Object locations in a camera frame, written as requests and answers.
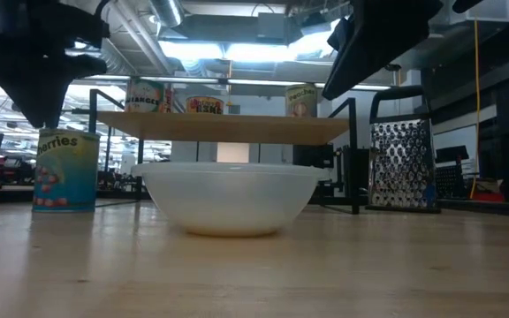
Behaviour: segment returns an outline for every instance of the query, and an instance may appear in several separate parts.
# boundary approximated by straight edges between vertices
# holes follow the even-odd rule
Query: yellow cable
[[[475,19],[475,83],[476,83],[476,152],[475,152],[475,174],[473,176],[473,187],[470,189],[470,199],[475,196],[476,174],[478,173],[478,130],[481,119],[481,83],[478,61],[478,20]]]

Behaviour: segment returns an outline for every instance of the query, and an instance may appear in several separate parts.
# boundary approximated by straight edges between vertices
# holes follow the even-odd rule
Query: can
[[[94,212],[99,136],[41,129],[34,173],[34,212]]]
[[[131,79],[127,86],[125,111],[171,112],[170,85],[147,79]]]
[[[223,114],[224,102],[207,96],[194,96],[186,99],[186,111],[191,113]]]
[[[286,115],[317,117],[317,89],[315,85],[299,84],[286,88]]]

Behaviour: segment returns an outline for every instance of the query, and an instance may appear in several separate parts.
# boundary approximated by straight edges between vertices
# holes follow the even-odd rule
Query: wooden board
[[[347,119],[100,111],[97,120],[145,140],[324,145]]]
[[[509,318],[509,216],[308,207],[278,235],[206,238],[150,201],[30,208],[0,205],[0,318]]]

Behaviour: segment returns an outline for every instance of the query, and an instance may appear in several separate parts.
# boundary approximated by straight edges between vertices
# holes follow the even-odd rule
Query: shelf
[[[324,145],[347,119],[98,111],[97,120],[144,140]]]

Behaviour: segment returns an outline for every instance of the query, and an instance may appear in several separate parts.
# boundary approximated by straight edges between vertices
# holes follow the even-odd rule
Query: bowl
[[[290,223],[325,170],[286,164],[144,163],[133,167],[152,200],[187,231],[256,236]]]

